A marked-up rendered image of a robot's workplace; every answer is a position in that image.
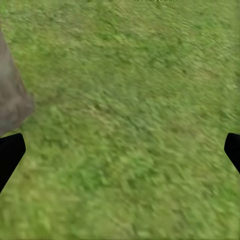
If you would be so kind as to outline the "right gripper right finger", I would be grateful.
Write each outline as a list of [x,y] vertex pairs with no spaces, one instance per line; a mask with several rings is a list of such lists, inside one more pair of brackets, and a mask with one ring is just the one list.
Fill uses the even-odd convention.
[[240,134],[229,133],[227,135],[224,151],[240,173]]

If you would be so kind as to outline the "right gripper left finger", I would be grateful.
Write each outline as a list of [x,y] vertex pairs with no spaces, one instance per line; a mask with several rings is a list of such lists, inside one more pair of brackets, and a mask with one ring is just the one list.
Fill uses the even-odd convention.
[[22,133],[0,138],[0,193],[26,152]]

